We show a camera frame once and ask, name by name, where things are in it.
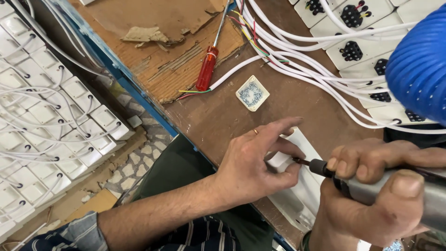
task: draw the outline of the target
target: tiled floor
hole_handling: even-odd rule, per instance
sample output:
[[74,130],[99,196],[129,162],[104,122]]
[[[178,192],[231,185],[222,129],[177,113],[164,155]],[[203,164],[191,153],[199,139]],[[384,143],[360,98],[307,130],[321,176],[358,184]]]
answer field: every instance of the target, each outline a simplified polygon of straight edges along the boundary
[[153,163],[173,138],[117,83],[110,88],[110,91],[122,106],[126,108],[130,116],[137,115],[140,117],[143,122],[142,126],[147,131],[146,136],[148,139],[142,149],[136,149],[129,154],[128,161],[116,169],[112,178],[105,184],[101,184],[119,198],[121,194],[130,189],[152,167]]

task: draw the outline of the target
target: blue flexible conduit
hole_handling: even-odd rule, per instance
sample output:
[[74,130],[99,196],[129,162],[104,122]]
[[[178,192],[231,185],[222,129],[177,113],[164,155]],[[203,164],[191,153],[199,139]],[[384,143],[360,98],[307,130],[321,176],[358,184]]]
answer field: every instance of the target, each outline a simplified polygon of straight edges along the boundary
[[446,4],[400,42],[386,80],[405,108],[446,126]]

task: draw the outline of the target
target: right hand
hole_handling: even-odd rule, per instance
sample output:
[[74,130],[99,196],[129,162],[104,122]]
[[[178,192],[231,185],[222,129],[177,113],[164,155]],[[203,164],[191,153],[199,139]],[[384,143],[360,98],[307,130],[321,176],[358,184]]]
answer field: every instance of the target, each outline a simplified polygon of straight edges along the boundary
[[[404,163],[445,167],[446,150],[420,150],[408,141],[384,143],[370,138],[334,149],[327,168],[336,171],[341,178],[356,176],[362,183],[374,184],[382,178],[386,168]],[[420,224],[423,197],[424,178],[410,170],[399,170],[393,174],[372,206],[345,198],[333,182],[326,179],[321,185],[321,204],[315,226],[325,225],[351,240],[361,239],[387,247],[395,239],[428,230]]]

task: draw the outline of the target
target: person's lap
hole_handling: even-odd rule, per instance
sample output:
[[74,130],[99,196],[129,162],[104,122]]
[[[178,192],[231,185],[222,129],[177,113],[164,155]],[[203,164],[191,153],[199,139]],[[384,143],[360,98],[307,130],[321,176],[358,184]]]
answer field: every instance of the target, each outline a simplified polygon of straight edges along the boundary
[[[192,144],[179,135],[155,161],[143,179],[133,201],[186,186],[215,173],[212,165]],[[251,205],[216,213],[213,217],[234,229],[243,250],[270,251],[274,230]]]

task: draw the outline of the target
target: wooden workbench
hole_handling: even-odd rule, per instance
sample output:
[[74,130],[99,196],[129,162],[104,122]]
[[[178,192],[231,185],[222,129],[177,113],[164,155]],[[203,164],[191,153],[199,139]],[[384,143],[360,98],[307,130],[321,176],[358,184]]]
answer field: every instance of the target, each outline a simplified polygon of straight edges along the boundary
[[[287,0],[256,0],[256,2],[270,21],[281,29],[301,36],[311,36],[308,28]],[[86,20],[94,29],[95,26],[97,27],[97,24],[91,23],[88,18]],[[101,30],[96,30],[96,32],[102,38],[107,36]],[[110,39],[108,36],[104,41],[109,45],[117,43]],[[114,51],[119,58],[128,56],[124,50]],[[330,71],[336,72],[333,63],[324,51],[318,50],[307,54]],[[250,46],[242,48],[216,68],[213,81],[254,55],[256,53]],[[370,130],[357,125],[336,100],[323,90],[307,82],[277,73],[266,65],[262,67],[263,63],[259,60],[244,67],[213,92],[159,105],[159,107],[174,125],[216,165],[221,163],[232,138],[256,126],[286,116],[305,118],[305,122],[299,128],[323,159],[327,159],[331,150],[338,145],[369,137],[382,137],[382,130]],[[235,96],[236,90],[251,75],[255,75],[271,94],[256,112],[248,111]],[[350,97],[346,99],[362,109],[357,99]],[[254,205],[282,236],[296,246],[301,238],[301,232],[287,222],[268,198],[261,199]]]

